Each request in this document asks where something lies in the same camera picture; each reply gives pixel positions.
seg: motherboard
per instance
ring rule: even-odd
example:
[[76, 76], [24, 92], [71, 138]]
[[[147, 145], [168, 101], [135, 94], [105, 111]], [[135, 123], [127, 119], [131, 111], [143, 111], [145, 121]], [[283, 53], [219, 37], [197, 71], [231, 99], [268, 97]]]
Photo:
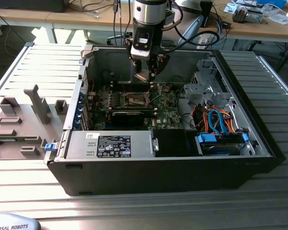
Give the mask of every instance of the motherboard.
[[171, 84], [117, 84], [96, 90], [92, 99], [92, 130], [182, 129]]

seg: blue latch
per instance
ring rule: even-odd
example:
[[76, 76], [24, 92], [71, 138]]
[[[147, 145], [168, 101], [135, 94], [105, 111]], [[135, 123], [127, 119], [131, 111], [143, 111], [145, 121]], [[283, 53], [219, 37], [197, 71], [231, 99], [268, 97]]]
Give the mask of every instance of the blue latch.
[[57, 143], [48, 143], [45, 145], [45, 151], [56, 151]]
[[214, 134], [204, 133], [198, 136], [198, 141], [203, 142], [216, 142], [216, 137]]
[[242, 137], [243, 137], [243, 140], [244, 140], [245, 142], [248, 142], [248, 141], [249, 141], [249, 137], [248, 137], [248, 135], [247, 135], [246, 133], [243, 133], [243, 134], [242, 134]]

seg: sticker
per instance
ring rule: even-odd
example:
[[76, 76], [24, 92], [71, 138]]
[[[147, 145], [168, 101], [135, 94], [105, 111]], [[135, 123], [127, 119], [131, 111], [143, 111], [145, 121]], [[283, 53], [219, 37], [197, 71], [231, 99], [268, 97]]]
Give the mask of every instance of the sticker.
[[97, 139], [100, 133], [86, 133], [86, 139]]
[[130, 140], [130, 136], [99, 136], [97, 157], [131, 157]]

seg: side panel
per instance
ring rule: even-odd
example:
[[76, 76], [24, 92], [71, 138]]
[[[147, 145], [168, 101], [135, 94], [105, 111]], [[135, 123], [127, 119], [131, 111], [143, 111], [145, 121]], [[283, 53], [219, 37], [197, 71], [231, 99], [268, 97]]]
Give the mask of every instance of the side panel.
[[276, 162], [265, 159], [91, 161], [49, 163], [71, 196], [237, 189]]

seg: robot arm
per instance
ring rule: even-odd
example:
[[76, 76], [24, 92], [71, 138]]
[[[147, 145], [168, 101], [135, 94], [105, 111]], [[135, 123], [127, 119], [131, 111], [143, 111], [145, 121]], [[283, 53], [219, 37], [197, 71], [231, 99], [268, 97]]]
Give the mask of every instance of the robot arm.
[[[174, 19], [167, 4], [167, 0], [134, 0], [133, 39], [127, 39], [125, 45], [142, 81], [153, 81], [169, 61], [169, 55], [160, 48], [164, 26]], [[142, 71], [142, 61], [146, 61], [148, 73]]]

